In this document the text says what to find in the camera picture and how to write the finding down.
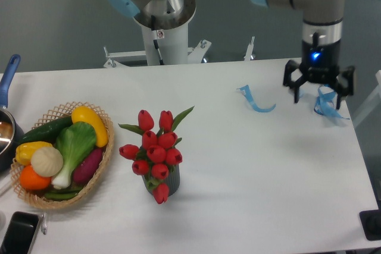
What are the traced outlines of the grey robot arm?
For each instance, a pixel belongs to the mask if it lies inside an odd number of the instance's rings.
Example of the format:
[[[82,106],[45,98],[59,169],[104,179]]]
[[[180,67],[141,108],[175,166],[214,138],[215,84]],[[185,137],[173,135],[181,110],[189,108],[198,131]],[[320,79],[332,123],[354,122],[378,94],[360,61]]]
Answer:
[[[140,25],[149,65],[188,63],[188,24],[195,0],[108,0],[120,14]],[[251,0],[264,7],[289,7],[303,12],[302,60],[287,62],[283,85],[299,99],[306,83],[323,84],[335,99],[354,94],[354,67],[340,69],[339,51],[345,0]]]

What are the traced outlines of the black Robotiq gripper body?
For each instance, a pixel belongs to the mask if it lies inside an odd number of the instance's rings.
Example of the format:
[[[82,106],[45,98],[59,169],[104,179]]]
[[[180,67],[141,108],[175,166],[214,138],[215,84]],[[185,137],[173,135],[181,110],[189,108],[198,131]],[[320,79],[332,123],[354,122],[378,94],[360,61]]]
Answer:
[[[328,45],[313,46],[302,41],[302,62],[299,69],[310,83],[330,84],[339,74],[341,41]]]

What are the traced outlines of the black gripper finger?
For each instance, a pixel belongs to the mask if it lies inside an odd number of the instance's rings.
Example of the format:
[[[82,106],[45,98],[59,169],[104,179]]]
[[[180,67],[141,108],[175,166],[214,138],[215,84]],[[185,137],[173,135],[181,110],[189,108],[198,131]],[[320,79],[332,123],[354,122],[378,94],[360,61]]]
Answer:
[[[349,66],[339,72],[335,90],[337,93],[336,109],[341,108],[341,102],[355,92],[355,67]]]
[[[301,72],[301,76],[298,80],[292,80],[292,73],[296,70]],[[292,89],[294,92],[294,103],[297,104],[299,101],[299,88],[308,81],[308,66],[306,64],[297,63],[296,61],[290,59],[285,65],[285,72],[283,76],[283,85]]]

